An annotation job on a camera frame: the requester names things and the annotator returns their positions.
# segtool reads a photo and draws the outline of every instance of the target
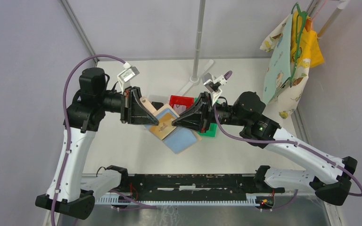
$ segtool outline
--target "white bracket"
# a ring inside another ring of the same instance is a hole
[[[314,180],[314,174],[308,170],[287,170],[271,167],[265,174],[265,183],[272,187],[284,187],[299,189],[299,191],[313,192],[310,182]]]
[[[81,185],[81,189],[85,191],[94,191],[95,199],[101,198],[110,189],[120,185],[121,174],[114,170],[105,170],[97,178]]]
[[[210,91],[212,97],[212,105],[216,103],[218,98],[221,96],[222,89],[217,87],[216,89],[213,88],[214,84],[220,84],[224,86],[227,84],[227,80],[224,78],[224,75],[220,75],[219,77],[215,77],[210,73],[206,73],[202,78],[203,85]]]
[[[131,86],[130,80],[140,73],[136,67],[131,66],[128,62],[123,64],[123,68],[124,70],[117,75],[121,93],[123,93],[127,87]]]

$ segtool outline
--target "metal stand base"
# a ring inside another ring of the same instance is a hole
[[[202,70],[202,73],[197,77],[197,81],[193,81],[192,80],[192,76],[189,78],[189,81],[187,84],[185,84],[185,86],[177,92],[177,96],[183,96],[185,94],[188,93],[188,91],[193,87],[193,86],[196,86],[198,84],[200,84],[200,79],[203,75],[205,75],[209,70],[210,68],[213,66],[214,64],[214,60],[209,60],[206,65],[203,67],[203,70]]]

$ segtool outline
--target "green clothes hanger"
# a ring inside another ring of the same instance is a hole
[[[295,28],[295,43],[296,43],[296,52],[295,52],[295,63],[294,63],[294,69],[293,72],[291,74],[291,77],[289,78],[290,80],[290,86],[292,87],[292,79],[295,75],[295,71],[296,71],[296,65],[297,65],[297,59],[300,57],[300,55],[302,53],[299,53],[299,44],[300,44],[300,37],[302,36],[303,33],[303,29],[304,29],[304,25],[306,24],[306,20],[307,20],[307,12],[305,11],[301,11],[300,7],[299,7],[299,3],[295,3],[295,5],[292,8],[291,14],[294,14],[294,10],[295,7],[297,8],[297,16],[296,16],[296,28]],[[300,27],[299,33],[297,32],[297,25],[298,25],[298,17],[302,18],[302,26]]]

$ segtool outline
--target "wooden block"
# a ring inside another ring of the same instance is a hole
[[[148,100],[148,98],[147,97],[141,97],[140,98],[140,101],[141,101],[141,103],[144,105],[144,107],[148,110],[148,111],[150,111],[154,116],[156,116],[156,115],[158,115],[159,113],[161,113],[162,111],[164,111],[164,110],[166,110],[166,109],[170,109],[170,111],[172,111],[176,116],[177,116],[177,118],[179,117],[179,115],[176,113],[176,111],[169,105],[169,104],[165,104],[165,105],[163,105],[163,107],[161,107],[159,110],[156,110],[155,109],[155,107],[151,104],[151,102]],[[200,141],[200,140],[202,140],[202,137],[197,133],[197,132],[195,132],[195,131],[192,131],[192,133],[194,134],[194,136],[196,137],[196,139],[198,140],[198,141]]]
[[[152,126],[149,128],[153,134],[156,135],[159,139],[163,140],[166,136],[168,136],[173,130],[175,130],[175,126],[171,125],[171,122],[174,121],[175,117],[166,113],[163,117],[159,119],[159,125]]]

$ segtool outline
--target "yellow cloth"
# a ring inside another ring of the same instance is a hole
[[[296,43],[296,23],[297,31],[299,35],[300,28],[302,26],[302,17],[297,16],[297,11],[293,14],[292,18],[292,34],[291,34],[291,62],[295,62],[295,52],[297,48]],[[303,62],[303,59],[310,59],[309,64]],[[311,30],[311,19],[307,17],[305,27],[303,29],[302,35],[300,37],[297,66],[306,67],[315,67],[324,63],[324,58],[322,57],[320,47],[317,41],[316,31]]]

